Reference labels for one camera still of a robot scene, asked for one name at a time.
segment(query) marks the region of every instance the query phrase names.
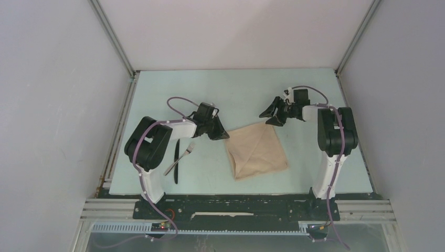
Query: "fork handle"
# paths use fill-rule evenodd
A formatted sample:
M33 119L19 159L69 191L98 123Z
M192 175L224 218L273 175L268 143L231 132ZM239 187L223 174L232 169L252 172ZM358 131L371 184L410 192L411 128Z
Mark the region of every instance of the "fork handle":
M170 165L167 170L164 172L164 176L167 176L167 174L173 169L173 167L175 167L175 165L181 160L181 158L183 158L186 154L182 154L181 156L179 156L178 160L176 160L175 162L173 162L172 165Z

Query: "utensil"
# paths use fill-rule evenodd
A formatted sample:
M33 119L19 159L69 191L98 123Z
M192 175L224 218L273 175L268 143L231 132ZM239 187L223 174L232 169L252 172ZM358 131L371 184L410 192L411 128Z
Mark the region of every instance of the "utensil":
M175 165L181 160L181 158L189 155L192 150L193 147L195 147L195 143L191 143L188 147L187 150L185 150L185 152L178 158L178 160L176 160L172 165L170 165L167 170L164 172L164 176L167 176L167 174L173 169L173 167L175 167Z
M176 149L175 149L175 162L179 159L179 139L176 142ZM175 170L173 171L173 179L175 180L175 184L178 184L178 163L175 164Z

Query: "white wall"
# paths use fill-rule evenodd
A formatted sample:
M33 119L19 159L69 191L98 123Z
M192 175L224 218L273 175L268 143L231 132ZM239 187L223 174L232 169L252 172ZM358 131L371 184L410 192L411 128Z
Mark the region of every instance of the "white wall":
M129 76L87 0L0 2L1 251L67 251Z
M102 0L137 70L336 68L372 0Z
M383 1L343 75L410 251L444 251L445 2Z

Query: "white panel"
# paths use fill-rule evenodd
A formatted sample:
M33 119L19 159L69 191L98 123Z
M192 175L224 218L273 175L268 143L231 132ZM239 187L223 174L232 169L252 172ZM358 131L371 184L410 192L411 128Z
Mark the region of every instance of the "white panel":
M309 85L324 92L331 104L344 101L332 69L254 69L144 71L137 83L128 121L119 150L110 194L140 194L137 171L124 154L125 142L144 116L156 120L180 119L165 103L169 97L183 96L197 103L214 102L227 131L265 121L258 115L275 96L287 87ZM312 102L323 102L316 92ZM190 114L193 105L172 101L172 105ZM207 135L181 139L181 151L195 142L193 152L179 162L178 184L173 172L162 176L162 186L170 194L284 194L308 193L320 167L321 151L317 144L317 126L312 122L289 119L275 127L289 161L289 169L235 182L224 141L211 141ZM173 163L175 142L167 147L156 169L164 172ZM359 149L352 151L339 174L337 193L369 193L372 188Z
M102 0L137 70L336 68L372 0Z
M1 251L68 251L128 79L87 0L0 1Z
M383 1L342 76L409 251L444 251L445 1Z

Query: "cloth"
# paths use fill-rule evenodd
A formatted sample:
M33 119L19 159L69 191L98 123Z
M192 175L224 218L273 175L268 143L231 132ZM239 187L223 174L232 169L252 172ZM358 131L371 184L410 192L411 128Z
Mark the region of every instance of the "cloth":
M228 133L225 144L235 181L289 168L272 125L260 122Z

